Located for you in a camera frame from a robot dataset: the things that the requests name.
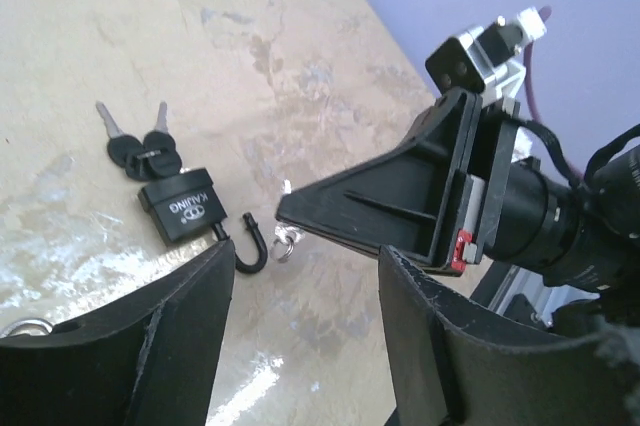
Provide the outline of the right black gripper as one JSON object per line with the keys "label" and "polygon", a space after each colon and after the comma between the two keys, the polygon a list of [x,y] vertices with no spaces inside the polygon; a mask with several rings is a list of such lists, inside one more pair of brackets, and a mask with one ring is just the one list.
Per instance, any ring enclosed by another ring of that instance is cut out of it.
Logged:
{"label": "right black gripper", "polygon": [[376,257],[392,246],[434,275],[460,276],[496,241],[520,112],[455,88],[389,152],[280,200],[277,220]]}

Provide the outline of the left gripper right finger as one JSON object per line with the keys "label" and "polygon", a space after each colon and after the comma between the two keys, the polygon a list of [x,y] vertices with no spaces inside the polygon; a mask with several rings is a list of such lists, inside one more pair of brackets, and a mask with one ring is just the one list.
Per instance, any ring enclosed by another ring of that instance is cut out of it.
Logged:
{"label": "left gripper right finger", "polygon": [[636,425],[639,331],[582,337],[497,315],[392,247],[378,258],[393,425]]}

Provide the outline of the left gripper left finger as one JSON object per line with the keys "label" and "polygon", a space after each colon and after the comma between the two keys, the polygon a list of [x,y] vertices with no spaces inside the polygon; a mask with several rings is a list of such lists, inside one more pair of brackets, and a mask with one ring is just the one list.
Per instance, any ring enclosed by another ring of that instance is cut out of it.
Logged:
{"label": "left gripper left finger", "polygon": [[205,424],[234,263],[221,242],[48,335],[2,339],[2,424]]}

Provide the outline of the black padlock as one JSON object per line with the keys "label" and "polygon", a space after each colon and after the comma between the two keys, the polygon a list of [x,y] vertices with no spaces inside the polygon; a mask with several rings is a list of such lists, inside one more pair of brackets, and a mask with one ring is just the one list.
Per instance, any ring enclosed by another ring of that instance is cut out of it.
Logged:
{"label": "black padlock", "polygon": [[151,182],[139,191],[138,199],[168,246],[208,229],[218,241],[230,238],[222,225],[227,213],[205,168]]}

